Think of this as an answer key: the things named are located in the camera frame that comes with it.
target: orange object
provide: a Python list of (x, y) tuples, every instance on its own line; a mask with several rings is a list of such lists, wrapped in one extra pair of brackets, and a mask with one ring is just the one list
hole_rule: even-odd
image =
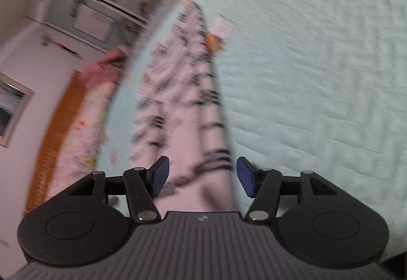
[(206, 48), (208, 49), (209, 53), (211, 56), (215, 56), (216, 54), (219, 54), (221, 51), (223, 51), (223, 39), (219, 38), (218, 36), (215, 36), (214, 34), (208, 32), (206, 34)]

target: picture frame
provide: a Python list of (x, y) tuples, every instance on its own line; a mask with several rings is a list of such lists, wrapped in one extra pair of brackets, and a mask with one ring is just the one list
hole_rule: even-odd
[(9, 146), (33, 91), (0, 73), (0, 146)]

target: metal screw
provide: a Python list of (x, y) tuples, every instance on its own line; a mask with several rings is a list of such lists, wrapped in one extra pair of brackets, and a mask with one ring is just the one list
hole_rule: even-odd
[(251, 220), (265, 220), (269, 217), (269, 214), (263, 210), (255, 210), (249, 213), (249, 218)]
[(157, 216), (158, 216), (157, 213), (151, 210), (140, 211), (137, 214), (137, 218), (140, 219), (141, 221), (152, 221), (156, 219)]

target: wooden headboard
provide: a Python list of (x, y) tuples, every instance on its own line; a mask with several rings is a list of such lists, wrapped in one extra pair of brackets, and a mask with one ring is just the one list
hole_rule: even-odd
[(85, 87), (75, 71), (44, 135), (33, 170), (23, 216), (44, 203), (61, 144), (80, 110)]

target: white shelf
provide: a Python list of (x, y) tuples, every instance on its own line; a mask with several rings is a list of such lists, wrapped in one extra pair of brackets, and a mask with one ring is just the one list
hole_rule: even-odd
[(135, 24), (142, 26), (143, 28), (146, 28), (148, 25), (147, 19), (145, 19), (141, 15), (138, 15), (138, 14), (124, 8), (123, 6), (120, 6), (116, 3), (114, 3), (113, 1), (110, 1), (110, 0), (92, 0), (92, 1), (98, 3), (99, 5), (102, 5), (103, 7), (108, 8), (111, 11), (114, 11), (115, 13), (127, 18), (129, 21), (132, 21)]
[(51, 28), (54, 28), (54, 29), (56, 29), (58, 31), (61, 31), (64, 34), (67, 34), (68, 36), (71, 36), (71, 37), (73, 37), (73, 38), (75, 38), (75, 39), (77, 39), (77, 40), (79, 40), (81, 42), (84, 42), (85, 44), (87, 44), (89, 46), (92, 46), (92, 47), (96, 48), (97, 50), (99, 50), (99, 51), (101, 51), (103, 53), (107, 53), (107, 50), (103, 49), (102, 47), (96, 46), (95, 44), (92, 44), (91, 42), (88, 42), (87, 40), (85, 40), (85, 39), (83, 39), (81, 37), (78, 37), (77, 35), (74, 35), (74, 34), (68, 32), (68, 31), (66, 31), (66, 30), (64, 30), (64, 29), (62, 29), (62, 28), (60, 28), (60, 27), (58, 27), (58, 26), (56, 26), (56, 25), (54, 25), (52, 23), (49, 23), (49, 22), (45, 21), (44, 24), (51, 27)]

